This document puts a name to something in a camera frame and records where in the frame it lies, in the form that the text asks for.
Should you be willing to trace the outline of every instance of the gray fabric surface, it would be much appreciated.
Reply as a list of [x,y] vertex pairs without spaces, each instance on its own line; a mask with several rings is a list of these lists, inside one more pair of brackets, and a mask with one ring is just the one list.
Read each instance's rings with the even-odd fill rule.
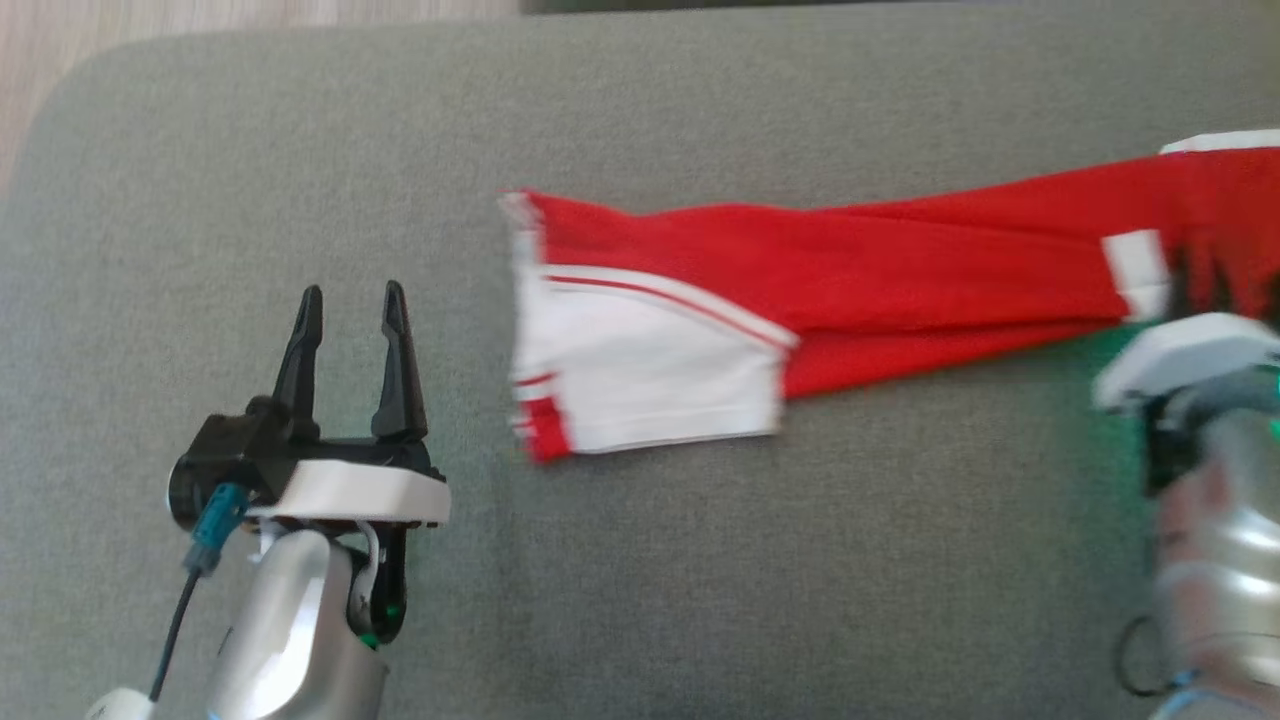
[[[145,687],[204,416],[328,293],[317,415],[364,432],[408,292],[454,523],[417,534],[384,717],[1137,717],[1107,648],[1147,510],[1088,382],[1111,334],[796,402],[772,439],[526,462],[500,190],[645,211],[959,190],[1274,126],[1258,4],[847,6],[215,36],[45,108],[0,223],[0,698]],[[201,587],[196,717],[250,580]]]

